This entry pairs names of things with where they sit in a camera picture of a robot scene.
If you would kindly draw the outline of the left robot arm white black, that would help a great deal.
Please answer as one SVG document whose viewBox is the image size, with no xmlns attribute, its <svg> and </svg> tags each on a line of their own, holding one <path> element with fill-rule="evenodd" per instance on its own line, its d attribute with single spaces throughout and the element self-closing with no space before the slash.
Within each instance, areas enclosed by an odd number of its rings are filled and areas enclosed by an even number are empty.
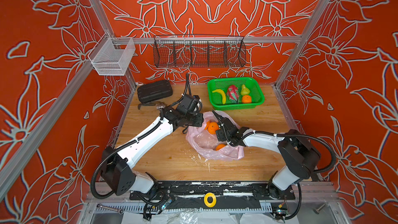
<svg viewBox="0 0 398 224">
<path fill-rule="evenodd" d="M 106 199 L 128 191 L 141 194 L 153 191 L 155 179 L 133 168 L 155 144 L 178 128 L 201 127 L 204 122 L 202 108 L 199 96 L 184 94 L 178 101 L 161 108 L 155 121 L 129 142 L 117 148 L 107 147 L 90 182 L 92 195 Z"/>
</svg>

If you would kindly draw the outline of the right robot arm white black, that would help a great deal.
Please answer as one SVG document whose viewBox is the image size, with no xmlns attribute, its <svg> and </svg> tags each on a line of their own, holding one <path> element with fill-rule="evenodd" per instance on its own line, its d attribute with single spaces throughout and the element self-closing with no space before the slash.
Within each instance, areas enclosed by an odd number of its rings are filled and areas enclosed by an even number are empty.
<svg viewBox="0 0 398 224">
<path fill-rule="evenodd" d="M 309 179 L 312 174 L 327 172 L 335 165 L 337 157 L 333 148 L 324 140 L 301 134 L 291 129 L 287 133 L 256 131 L 248 127 L 238 128 L 229 118 L 212 112 L 217 119 L 218 141 L 236 147 L 258 147 L 279 153 L 285 166 L 276 172 L 267 183 L 266 191 L 272 199 L 280 199 L 291 185 Z M 324 168 L 318 168 L 321 153 L 310 142 L 323 145 L 331 155 L 331 162 Z"/>
</svg>

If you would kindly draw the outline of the pink dragon fruit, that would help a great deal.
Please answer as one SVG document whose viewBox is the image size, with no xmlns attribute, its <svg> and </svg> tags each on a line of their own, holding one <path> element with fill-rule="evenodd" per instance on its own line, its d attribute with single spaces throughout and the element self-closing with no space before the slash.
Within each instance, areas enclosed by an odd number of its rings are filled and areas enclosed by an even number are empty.
<svg viewBox="0 0 398 224">
<path fill-rule="evenodd" d="M 228 87 L 227 95 L 231 102 L 233 102 L 234 104 L 239 103 L 239 92 L 238 88 L 235 85 L 230 85 Z"/>
</svg>

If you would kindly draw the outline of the pink plastic bag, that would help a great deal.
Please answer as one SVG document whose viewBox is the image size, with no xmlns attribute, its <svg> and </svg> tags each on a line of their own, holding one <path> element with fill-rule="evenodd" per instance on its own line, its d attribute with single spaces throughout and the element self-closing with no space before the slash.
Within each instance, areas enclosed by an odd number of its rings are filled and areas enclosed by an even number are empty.
<svg viewBox="0 0 398 224">
<path fill-rule="evenodd" d="M 200 128 L 189 127 L 186 133 L 186 140 L 198 152 L 199 155 L 208 160 L 234 161 L 244 158 L 244 148 L 241 146 L 230 146 L 226 142 L 219 142 L 216 135 L 209 134 L 205 130 L 206 122 L 217 122 L 212 112 L 203 114 L 204 122 Z M 219 144 L 226 144 L 226 147 L 219 151 L 215 148 Z"/>
</svg>

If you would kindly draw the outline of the green fruit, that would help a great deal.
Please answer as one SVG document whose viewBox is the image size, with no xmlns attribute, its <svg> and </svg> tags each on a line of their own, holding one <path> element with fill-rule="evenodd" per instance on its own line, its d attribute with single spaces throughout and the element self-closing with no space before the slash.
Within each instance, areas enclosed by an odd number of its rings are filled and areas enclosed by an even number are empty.
<svg viewBox="0 0 398 224">
<path fill-rule="evenodd" d="M 246 85 L 242 85 L 241 90 L 240 90 L 240 95 L 245 96 L 245 95 L 249 95 L 249 94 L 250 94 L 250 90 L 246 87 Z"/>
</svg>

